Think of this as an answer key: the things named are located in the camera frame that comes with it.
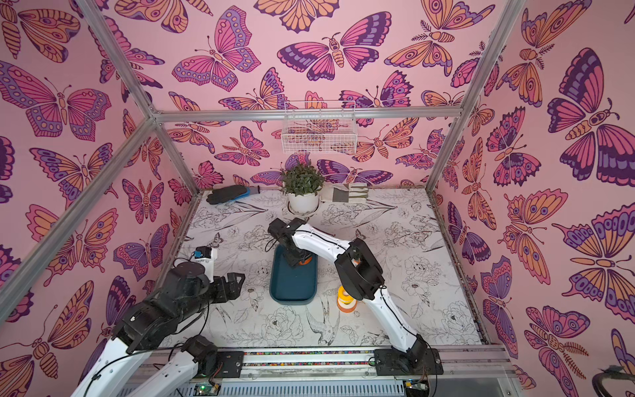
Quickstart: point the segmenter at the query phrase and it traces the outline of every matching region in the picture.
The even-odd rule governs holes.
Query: plastic tray
[[[276,247],[269,293],[280,304],[306,305],[318,290],[318,257],[312,254],[306,265],[291,267],[284,258],[284,250],[281,245]]]

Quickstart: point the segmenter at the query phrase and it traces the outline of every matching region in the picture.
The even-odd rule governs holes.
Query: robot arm
[[[337,239],[317,230],[299,218],[288,224],[274,219],[269,234],[285,248],[287,262],[294,266],[308,253],[335,264],[346,292],[368,305],[401,357],[401,369],[409,372],[417,368],[427,343],[403,318],[384,286],[383,270],[368,245],[359,238],[353,241]]]

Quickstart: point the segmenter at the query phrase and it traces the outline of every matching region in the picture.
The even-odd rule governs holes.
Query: pink wall
[[[30,14],[25,10],[35,6],[22,2],[1,5],[3,16],[11,17],[13,10],[15,18],[22,22],[29,20]],[[46,7],[57,11],[33,12],[49,18],[42,20],[45,23],[57,21],[62,26],[57,33],[62,32],[68,38],[47,44],[46,48],[59,48],[57,55],[51,54],[52,59],[49,59],[40,54],[31,41],[37,42],[37,37],[29,39],[23,28],[29,25],[20,22],[12,25],[17,26],[21,37],[19,51],[16,51],[18,46],[14,45],[15,42],[10,40],[9,44],[0,44],[0,90],[3,95],[0,101],[0,114],[3,115],[0,131],[0,219],[4,225],[0,232],[0,288],[41,236],[46,234],[50,224],[70,204],[59,184],[69,187],[67,196],[72,199],[75,195],[70,187],[79,188],[82,183],[82,189],[86,187],[85,179],[74,179],[78,174],[73,172],[79,170],[81,175],[81,167],[86,165],[89,179],[93,179],[126,139],[124,114],[128,114],[129,131],[134,131],[132,124],[142,120],[131,98],[124,103],[119,83],[100,83],[102,61],[88,24],[70,8],[68,1],[49,1]],[[3,27],[8,26],[7,21],[3,22]],[[40,25],[33,29],[46,35]],[[63,111],[54,105],[58,100],[55,97],[57,90],[65,95],[63,107],[68,112],[68,125],[64,125],[62,120]],[[88,133],[73,134],[73,125],[83,126],[85,121],[88,127],[75,131]],[[50,130],[43,132],[42,128],[49,127]],[[150,151],[158,153],[155,147]],[[123,260],[129,267],[126,269],[114,257],[117,248],[125,248],[127,243],[141,243],[140,238],[148,240],[161,225],[170,229],[163,249],[164,255],[167,255],[174,240],[170,212],[173,210],[178,219],[186,211],[185,206],[174,202],[167,188],[170,179],[178,178],[167,155],[160,155],[156,176],[149,166],[149,158],[145,157],[144,161],[144,157],[139,156],[134,165],[122,170],[112,190],[102,196],[87,216],[86,223],[73,234],[73,244],[58,253],[56,260],[50,264],[53,270],[44,271],[2,326],[1,396],[68,396],[77,385],[84,364],[98,342],[104,340],[99,336],[102,324],[106,329],[107,320],[113,320],[112,317],[107,318],[107,307],[114,307],[113,303],[107,304],[111,285],[121,296],[134,295],[140,300],[145,297],[143,288],[146,282],[157,278],[159,267],[149,266],[145,276],[137,280],[134,268],[129,266],[130,261]],[[68,171],[69,175],[56,174],[64,171]],[[139,224],[135,213],[129,209],[122,179],[130,180],[135,186],[141,179],[144,187],[152,181],[154,189],[161,183],[158,176],[164,184],[161,206],[154,221],[149,217]],[[124,281],[115,283],[118,276]],[[67,313],[70,308],[67,304],[73,300],[74,294],[77,302],[74,320],[81,325],[76,328],[71,322],[58,320]],[[79,316],[89,320],[79,320]],[[56,321],[63,323],[60,333],[51,332]],[[43,342],[33,343],[40,337]],[[52,356],[43,357],[47,349],[55,356],[57,372],[55,365],[50,365]]]
[[[529,2],[526,31],[532,31],[537,16],[553,16],[558,5]],[[591,378],[599,368],[620,359],[624,365],[628,361],[631,370],[634,364],[626,354],[635,351],[635,84],[624,76],[630,74],[635,55],[620,38],[633,37],[635,24],[624,23],[632,3],[588,0],[561,7],[569,11],[560,21],[558,36],[547,34],[546,24],[534,39],[523,39],[522,17],[516,22],[498,65],[496,87],[482,91],[487,106],[481,111],[494,110],[494,120],[475,136],[471,128],[464,131],[464,146],[453,167],[458,188],[444,180],[452,174],[447,168],[436,193],[443,197],[445,227],[456,233],[454,247],[488,319],[490,337],[506,345],[521,382],[534,388],[528,395],[595,396]],[[531,51],[542,54],[532,59],[536,54]],[[523,67],[523,62],[533,63]],[[505,74],[511,69],[527,73],[510,77],[512,84],[520,84],[514,91]],[[591,118],[591,128],[585,131],[592,132],[565,138],[578,123],[604,109],[611,113],[601,114],[608,115],[601,123]],[[589,145],[581,147],[581,142]],[[482,152],[473,150],[481,145]],[[586,155],[594,151],[594,158],[587,157],[588,170],[578,166],[576,172],[566,163],[576,159],[573,148]],[[509,158],[522,165],[503,170]],[[467,170],[467,178],[462,170]],[[474,188],[477,210],[472,220]],[[487,207],[479,204],[481,198]],[[463,223],[452,217],[456,211]],[[463,244],[464,227],[468,233]],[[635,391],[630,383],[610,385],[614,396]]]

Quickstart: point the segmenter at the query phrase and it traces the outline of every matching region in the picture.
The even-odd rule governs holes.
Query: cable
[[[119,358],[116,358],[116,359],[112,360],[110,363],[104,365],[99,371],[97,371],[97,373],[95,375],[93,375],[93,377],[90,379],[90,382],[88,383],[88,386],[86,387],[86,390],[84,391],[84,397],[86,397],[88,395],[88,390],[90,389],[90,386],[93,384],[93,382],[95,382],[97,379],[100,378],[99,374],[102,373],[102,371],[105,370],[106,368],[108,368],[110,365],[115,364],[117,361],[123,360],[123,359],[128,358],[128,357],[136,356],[138,354],[148,353],[148,352],[151,352],[151,351],[170,350],[170,349],[171,349],[170,347],[158,347],[156,349],[135,351],[132,354],[128,354],[126,356],[122,356],[122,357],[119,357]]]

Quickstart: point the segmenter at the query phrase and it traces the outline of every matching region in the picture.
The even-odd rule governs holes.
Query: white wire basket
[[[326,103],[334,107],[327,109]],[[314,101],[287,101],[284,107],[283,129],[280,135],[284,153],[344,153],[357,151],[357,123],[355,103],[341,107],[346,102],[322,101],[323,108],[310,107]],[[299,109],[290,109],[290,105]]]

